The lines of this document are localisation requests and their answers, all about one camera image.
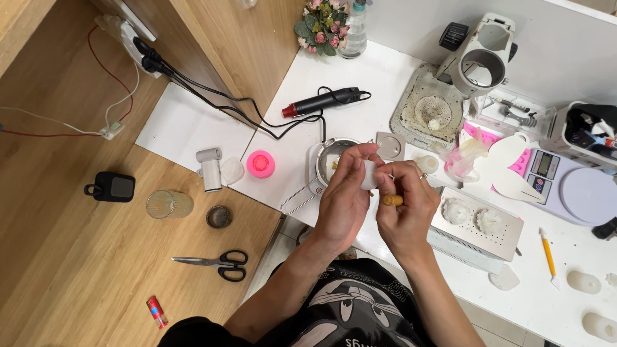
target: wooden shelf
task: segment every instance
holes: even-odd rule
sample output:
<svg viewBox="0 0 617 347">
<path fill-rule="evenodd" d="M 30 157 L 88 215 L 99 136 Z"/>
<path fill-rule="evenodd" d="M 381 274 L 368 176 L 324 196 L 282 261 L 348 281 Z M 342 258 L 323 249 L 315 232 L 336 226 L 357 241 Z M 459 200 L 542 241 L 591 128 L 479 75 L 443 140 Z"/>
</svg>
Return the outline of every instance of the wooden shelf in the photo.
<svg viewBox="0 0 617 347">
<path fill-rule="evenodd" d="M 0 2 L 0 77 L 56 0 Z"/>
</svg>

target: white countertop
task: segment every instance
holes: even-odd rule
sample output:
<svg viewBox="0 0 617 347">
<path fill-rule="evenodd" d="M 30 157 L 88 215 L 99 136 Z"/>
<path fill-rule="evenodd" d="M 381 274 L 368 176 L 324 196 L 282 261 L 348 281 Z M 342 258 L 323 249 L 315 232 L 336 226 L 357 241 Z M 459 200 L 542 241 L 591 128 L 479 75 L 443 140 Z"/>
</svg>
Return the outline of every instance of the white countertop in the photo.
<svg viewBox="0 0 617 347">
<path fill-rule="evenodd" d="M 389 119 L 414 69 L 422 63 L 419 59 L 371 41 L 368 42 L 366 52 L 351 61 L 340 57 L 317 57 L 305 50 L 300 50 L 265 114 L 265 118 L 273 124 L 285 122 L 281 109 L 291 102 L 316 95 L 317 88 L 320 86 L 328 86 L 333 90 L 358 87 L 373 93 L 372 98 L 325 110 L 327 137 L 342 136 L 368 141 L 375 138 L 379 131 L 390 131 Z M 233 130 L 235 133 L 225 128 L 225 130 L 216 132 L 219 134 L 226 132 L 227 136 L 197 141 L 195 138 L 199 136 L 187 129 L 189 125 L 186 122 L 182 126 L 163 127 L 164 124 L 170 122 L 169 119 L 164 120 L 166 117 L 170 118 L 173 114 L 178 114 L 172 106 L 168 105 L 164 109 L 167 115 L 161 114 L 165 112 L 161 112 L 157 105 L 153 116 L 157 111 L 159 111 L 157 114 L 159 120 L 156 123 L 159 126 L 155 127 L 151 124 L 151 117 L 146 125 L 147 132 L 145 128 L 146 133 L 143 132 L 143 136 L 140 135 L 137 144 L 191 170 L 199 167 L 196 161 L 193 164 L 188 159 L 191 157 L 194 160 L 195 150 L 216 146 L 214 141 L 217 140 L 221 141 L 219 146 L 225 153 L 225 148 L 230 143 L 243 143 L 250 139 L 250 135 L 243 134 L 241 130 L 245 126 L 236 124 L 238 128 Z M 198 120 L 200 123 L 207 122 L 205 118 L 210 117 L 210 113 L 204 113 L 204 119 L 199 119 L 196 114 L 191 119 Z M 165 134 L 164 142 L 154 143 L 154 139 L 149 139 L 153 136 L 153 128 L 157 129 L 156 133 L 159 136 Z M 182 148 L 173 144 L 171 145 L 173 150 L 169 148 L 170 141 L 174 143 L 186 137 L 187 133 L 193 134 L 194 138 L 189 142 L 190 147 Z M 248 145 L 243 163 L 246 164 L 246 158 L 250 153 L 262 149 L 274 157 L 276 170 L 270 178 L 264 180 L 246 173 L 242 180 L 231 185 L 230 188 L 272 208 L 280 209 L 283 201 L 308 183 L 307 151 L 309 147 L 320 142 L 320 123 L 299 125 L 279 141 L 258 130 Z M 432 153 L 409 144 L 406 146 L 406 159 L 415 159 L 426 154 Z M 432 185 L 439 185 L 439 181 L 435 179 L 453 184 L 445 176 L 443 169 L 438 170 L 429 178 Z M 304 194 L 299 194 L 289 203 L 290 207 L 286 207 L 286 210 L 290 211 L 294 208 L 291 206 L 294 202 L 298 206 L 311 195 L 308 190 L 304 191 Z M 515 257 L 510 264 L 520 278 L 521 284 L 511 291 L 500 291 L 490 284 L 485 272 L 436 252 L 439 266 L 454 294 L 564 347 L 611 346 L 603 340 L 588 335 L 582 329 L 581 318 L 586 312 L 596 312 L 617 320 L 617 288 L 609 286 L 605 281 L 606 274 L 617 273 L 616 242 L 599 240 L 591 234 L 589 227 L 570 224 L 530 204 L 505 198 L 494 191 L 490 192 L 487 200 L 519 215 L 525 221 L 518 244 L 523 256 Z M 371 199 L 369 213 L 354 246 L 391 264 L 398 265 L 377 231 L 376 203 L 377 196 Z M 292 216 L 306 224 L 315 225 L 318 206 L 318 198 L 315 198 Z M 557 275 L 561 281 L 561 291 L 557 291 L 549 282 L 550 272 L 538 235 L 540 226 L 546 229 L 549 233 L 549 241 L 552 242 L 551 250 Z M 566 274 L 570 270 L 579 270 L 596 276 L 602 283 L 601 292 L 597 295 L 588 295 L 571 289 L 566 282 Z"/>
</svg>

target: wooden desk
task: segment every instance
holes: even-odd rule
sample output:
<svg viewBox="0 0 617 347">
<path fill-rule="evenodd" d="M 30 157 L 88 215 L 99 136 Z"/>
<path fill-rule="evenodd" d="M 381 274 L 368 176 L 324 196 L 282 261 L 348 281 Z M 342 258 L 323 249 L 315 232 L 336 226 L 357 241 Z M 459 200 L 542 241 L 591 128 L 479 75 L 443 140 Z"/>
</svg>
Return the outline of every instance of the wooden desk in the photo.
<svg viewBox="0 0 617 347">
<path fill-rule="evenodd" d="M 191 316 L 222 324 L 241 303 L 280 213 L 227 188 L 205 194 L 194 172 L 137 145 L 119 172 L 137 179 L 135 197 L 98 205 L 15 346 L 154 346 L 167 329 L 158 330 L 148 312 L 151 295 L 170 324 Z M 146 199 L 158 189 L 191 195 L 193 212 L 183 219 L 149 217 Z M 205 223 L 208 209 L 218 204 L 234 214 L 223 230 Z M 242 282 L 169 259 L 218 257 L 231 249 L 249 255 Z"/>
</svg>

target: black power cord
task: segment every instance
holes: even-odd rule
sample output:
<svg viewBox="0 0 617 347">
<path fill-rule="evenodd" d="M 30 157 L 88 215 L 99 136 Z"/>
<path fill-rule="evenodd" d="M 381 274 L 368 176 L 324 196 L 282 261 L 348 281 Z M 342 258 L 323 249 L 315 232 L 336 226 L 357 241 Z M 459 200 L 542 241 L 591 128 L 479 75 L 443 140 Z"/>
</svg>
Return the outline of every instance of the black power cord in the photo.
<svg viewBox="0 0 617 347">
<path fill-rule="evenodd" d="M 251 123 L 252 125 L 255 125 L 257 128 L 267 132 L 268 134 L 270 134 L 274 139 L 276 140 L 280 140 L 285 134 L 287 134 L 288 131 L 290 131 L 291 129 L 293 129 L 295 126 L 297 126 L 300 123 L 304 123 L 304 122 L 316 122 L 318 120 L 321 120 L 322 124 L 323 124 L 323 137 L 322 137 L 322 142 L 326 141 L 326 119 L 323 117 L 323 109 L 320 109 L 320 113 L 319 114 L 313 114 L 313 115 L 309 115 L 306 116 L 302 119 L 296 119 L 296 120 L 292 120 L 291 122 L 287 122 L 284 124 L 279 124 L 279 125 L 273 125 L 268 123 L 262 116 L 261 112 L 259 112 L 259 108 L 257 107 L 257 103 L 255 102 L 255 99 L 253 98 L 234 98 L 230 95 L 227 95 L 221 91 L 209 88 L 207 86 L 201 85 L 198 82 L 193 81 L 192 79 L 184 76 L 182 73 L 180 73 L 176 68 L 174 68 L 171 64 L 169 64 L 167 61 L 165 61 L 165 59 L 163 59 L 160 54 L 158 54 L 156 52 L 156 50 L 154 48 L 151 48 L 150 46 L 148 46 L 142 39 L 140 38 L 134 38 L 133 39 L 134 44 L 136 45 L 138 51 L 144 55 L 142 61 L 141 61 L 141 65 L 144 67 L 144 69 L 148 72 L 160 72 L 166 76 L 168 76 L 171 79 L 176 80 L 180 85 L 182 85 L 183 87 L 185 87 L 188 91 L 190 91 L 192 94 L 194 94 L 195 96 L 197 96 L 198 98 L 202 99 L 205 103 L 207 103 L 208 105 L 214 107 L 215 109 L 218 109 L 220 111 L 223 110 L 229 110 L 229 111 L 233 111 L 237 114 L 239 114 L 242 118 L 246 119 L 249 123 Z M 209 91 L 211 93 L 215 93 L 218 94 L 220 96 L 223 96 L 229 100 L 232 101 L 251 101 L 251 103 L 253 104 L 253 108 L 255 109 L 255 111 L 257 112 L 257 115 L 259 116 L 259 119 L 265 124 L 268 125 L 271 128 L 280 128 L 280 127 L 285 127 L 287 125 L 289 125 L 289 127 L 287 129 L 285 129 L 284 132 L 282 132 L 282 134 L 276 136 L 272 131 L 270 131 L 269 129 L 261 126 L 261 124 L 254 122 L 252 119 L 250 119 L 243 111 L 235 108 L 235 107 L 231 107 L 231 106 L 217 106 L 214 103 L 212 103 L 210 100 L 208 100 L 205 96 L 201 95 L 199 92 L 197 92 L 195 89 L 193 89 L 191 86 L 189 86 L 188 83 L 201 88 L 203 90 Z M 340 104 L 351 104 L 353 102 L 358 102 L 358 101 L 363 101 L 363 100 L 367 100 L 370 99 L 372 94 L 367 92 L 367 91 L 362 91 L 363 94 L 368 94 L 367 98 L 362 98 L 362 99 L 358 99 L 358 100 L 353 100 L 353 101 L 340 101 L 336 98 L 336 96 L 334 95 L 332 89 L 326 87 L 326 86 L 321 86 L 319 87 L 319 89 L 317 89 L 317 95 L 320 95 L 320 91 L 322 89 L 327 89 L 329 91 L 329 93 L 332 94 L 332 97 L 334 98 L 334 100 L 336 100 L 338 103 Z"/>
</svg>

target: lighter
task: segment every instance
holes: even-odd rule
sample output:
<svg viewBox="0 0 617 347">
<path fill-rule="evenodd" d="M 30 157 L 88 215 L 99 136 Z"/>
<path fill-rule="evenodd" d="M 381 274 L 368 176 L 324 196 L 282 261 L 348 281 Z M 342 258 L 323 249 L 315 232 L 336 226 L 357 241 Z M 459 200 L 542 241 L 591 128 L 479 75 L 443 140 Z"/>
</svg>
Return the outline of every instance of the lighter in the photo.
<svg viewBox="0 0 617 347">
<path fill-rule="evenodd" d="M 159 329 L 163 329 L 164 326 L 168 324 L 167 318 L 163 313 L 163 309 L 160 308 L 159 302 L 156 300 L 156 296 L 153 296 L 146 301 L 146 305 L 148 305 L 148 309 L 152 314 L 152 318 L 156 321 L 156 324 L 159 326 Z"/>
</svg>

